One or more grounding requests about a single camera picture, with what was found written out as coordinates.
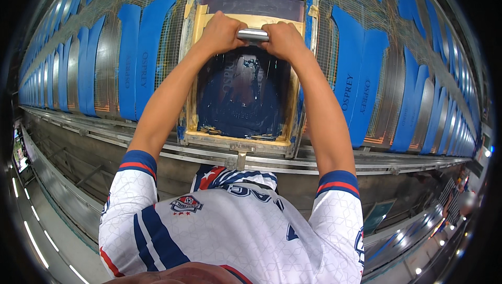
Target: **fluorescent light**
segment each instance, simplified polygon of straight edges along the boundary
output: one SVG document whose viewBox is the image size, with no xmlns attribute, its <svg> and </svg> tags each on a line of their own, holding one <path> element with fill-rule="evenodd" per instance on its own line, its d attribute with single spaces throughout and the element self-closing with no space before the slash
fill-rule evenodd
<svg viewBox="0 0 502 284">
<path fill-rule="evenodd" d="M 18 188 L 16 187 L 16 179 L 14 179 L 14 177 L 12 178 L 12 185 L 14 186 L 14 193 L 16 194 L 16 198 L 18 198 Z"/>
<path fill-rule="evenodd" d="M 33 247 L 35 248 L 35 251 L 37 252 L 38 256 L 40 257 L 40 260 L 44 264 L 45 268 L 49 268 L 49 264 L 47 261 L 45 261 L 44 256 L 42 256 L 42 253 L 40 252 L 40 249 L 38 249 L 37 243 L 35 243 L 35 239 L 33 238 L 33 235 L 31 234 L 30 228 L 28 227 L 28 223 L 25 221 L 25 228 L 26 231 L 28 232 L 28 236 L 30 237 L 30 240 L 32 241 Z"/>
<path fill-rule="evenodd" d="M 82 282 L 84 282 L 85 284 L 89 284 L 88 281 L 86 281 L 82 275 L 80 275 L 80 273 L 77 272 L 77 270 L 75 270 L 75 268 L 70 264 L 69 265 L 70 269 L 82 280 Z"/>
<path fill-rule="evenodd" d="M 37 218 L 37 221 L 40 221 L 40 218 L 38 217 L 37 212 L 35 211 L 35 208 L 32 206 L 33 214 L 35 215 L 35 218 Z"/>
<path fill-rule="evenodd" d="M 58 247 L 56 247 L 56 244 L 52 241 L 52 238 L 49 236 L 49 234 L 47 233 L 46 230 L 44 230 L 44 233 L 45 233 L 45 236 L 47 236 L 47 238 L 49 239 L 49 242 L 51 242 L 52 246 L 54 247 L 54 249 L 59 252 L 59 249 Z"/>
</svg>

